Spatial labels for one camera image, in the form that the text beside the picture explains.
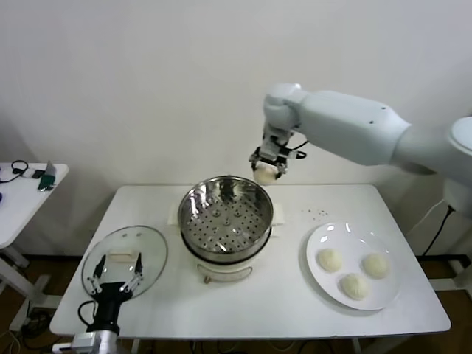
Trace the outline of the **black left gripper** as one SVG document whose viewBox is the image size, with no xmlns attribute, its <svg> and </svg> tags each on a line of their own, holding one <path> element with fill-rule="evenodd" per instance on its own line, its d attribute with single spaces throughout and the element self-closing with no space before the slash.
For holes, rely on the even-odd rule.
<svg viewBox="0 0 472 354">
<path fill-rule="evenodd" d="M 93 274 L 86 278 L 91 286 L 90 294 L 94 294 L 92 298 L 97 303 L 94 321 L 88 326 L 88 331 L 119 331 L 117 322 L 121 304 L 129 300 L 129 293 L 132 295 L 139 294 L 138 288 L 144 279 L 142 253 L 139 253 L 135 264 L 129 268 L 132 276 L 126 282 L 106 282 L 100 284 L 105 262 L 106 256 L 103 255 L 98 264 L 96 264 Z"/>
</svg>

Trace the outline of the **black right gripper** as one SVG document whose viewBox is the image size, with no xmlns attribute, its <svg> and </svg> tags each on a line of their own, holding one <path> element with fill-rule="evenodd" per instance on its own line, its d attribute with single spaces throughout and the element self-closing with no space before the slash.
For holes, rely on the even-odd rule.
<svg viewBox="0 0 472 354">
<path fill-rule="evenodd" d="M 261 145 L 250 155 L 249 162 L 254 173 L 260 166 L 260 160 L 268 163 L 275 163 L 277 169 L 276 179 L 286 174 L 288 169 L 288 159 L 285 154 L 286 149 L 278 145 Z"/>
</svg>

